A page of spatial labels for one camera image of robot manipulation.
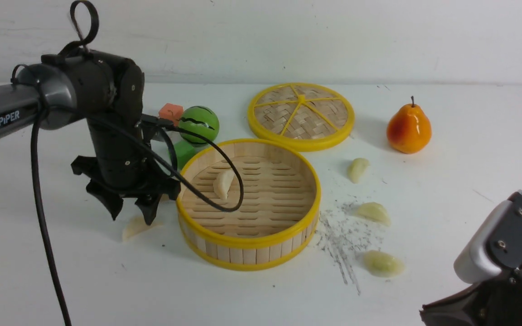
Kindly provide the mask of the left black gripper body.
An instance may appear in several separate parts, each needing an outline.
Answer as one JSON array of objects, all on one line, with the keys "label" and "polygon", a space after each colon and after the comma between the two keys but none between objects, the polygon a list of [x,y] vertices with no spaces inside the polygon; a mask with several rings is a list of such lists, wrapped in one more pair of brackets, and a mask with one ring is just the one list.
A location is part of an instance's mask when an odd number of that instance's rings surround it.
[{"label": "left black gripper body", "polygon": [[71,163],[75,175],[87,176],[121,198],[139,198],[144,194],[162,194],[175,199],[179,193],[178,181],[158,172],[154,164],[141,158],[108,160],[78,156]]}]

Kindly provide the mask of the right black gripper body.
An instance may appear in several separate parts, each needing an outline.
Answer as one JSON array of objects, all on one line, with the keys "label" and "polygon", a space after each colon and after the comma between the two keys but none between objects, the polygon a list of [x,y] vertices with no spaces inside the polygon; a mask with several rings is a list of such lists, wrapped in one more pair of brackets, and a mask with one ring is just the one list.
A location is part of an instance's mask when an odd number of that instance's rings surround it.
[{"label": "right black gripper body", "polygon": [[487,281],[422,306],[419,311],[425,326],[509,326],[503,313],[503,298],[510,285]]}]

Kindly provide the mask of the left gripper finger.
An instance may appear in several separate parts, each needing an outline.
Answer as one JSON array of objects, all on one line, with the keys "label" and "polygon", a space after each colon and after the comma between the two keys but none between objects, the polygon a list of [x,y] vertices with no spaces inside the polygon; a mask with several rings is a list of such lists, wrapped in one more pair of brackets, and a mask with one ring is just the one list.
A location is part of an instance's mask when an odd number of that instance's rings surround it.
[{"label": "left gripper finger", "polygon": [[146,225],[153,224],[153,221],[157,216],[161,197],[162,194],[144,194],[137,198],[135,205],[141,211]]},{"label": "left gripper finger", "polygon": [[117,219],[124,205],[124,200],[120,195],[107,190],[94,180],[87,184],[86,191],[103,204],[113,221]]}]

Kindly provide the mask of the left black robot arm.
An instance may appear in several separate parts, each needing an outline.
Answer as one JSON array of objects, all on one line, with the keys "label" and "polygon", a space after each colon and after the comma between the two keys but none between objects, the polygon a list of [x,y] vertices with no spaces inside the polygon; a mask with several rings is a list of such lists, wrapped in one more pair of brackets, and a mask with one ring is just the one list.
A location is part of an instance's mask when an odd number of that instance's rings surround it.
[{"label": "left black robot arm", "polygon": [[165,132],[172,122],[143,113],[143,89],[144,74],[129,58],[82,49],[43,55],[0,86],[0,139],[37,120],[45,130],[87,120],[95,156],[77,157],[72,172],[90,179],[87,192],[112,219],[124,198],[134,198],[151,225],[162,196],[176,199],[180,183],[138,146],[150,147],[156,136],[172,144]]}]

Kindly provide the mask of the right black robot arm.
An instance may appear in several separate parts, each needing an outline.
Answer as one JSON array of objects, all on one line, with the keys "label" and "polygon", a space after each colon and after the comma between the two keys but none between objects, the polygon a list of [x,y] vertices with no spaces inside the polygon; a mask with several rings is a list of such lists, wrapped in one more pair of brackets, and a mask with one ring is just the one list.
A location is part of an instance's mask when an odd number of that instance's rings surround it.
[{"label": "right black robot arm", "polygon": [[426,326],[522,326],[522,264],[422,306]]}]

